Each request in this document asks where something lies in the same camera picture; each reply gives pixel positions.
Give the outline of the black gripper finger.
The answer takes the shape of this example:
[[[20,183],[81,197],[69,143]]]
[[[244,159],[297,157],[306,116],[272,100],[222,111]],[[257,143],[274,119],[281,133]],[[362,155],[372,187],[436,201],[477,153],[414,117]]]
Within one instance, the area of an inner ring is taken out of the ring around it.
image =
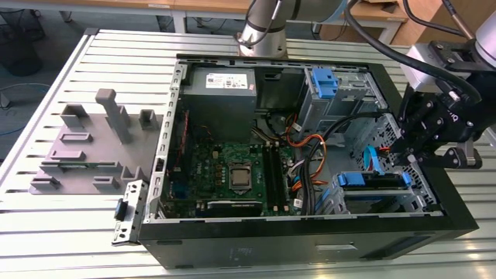
[[[390,145],[396,166],[422,162],[434,152],[434,135],[442,125],[436,104],[434,94],[405,90],[397,116],[400,137]]]
[[[408,155],[406,163],[413,162],[426,167],[442,169],[480,169],[482,166],[482,159],[478,151],[473,147],[452,147],[442,156],[425,152],[420,153],[417,156]]]

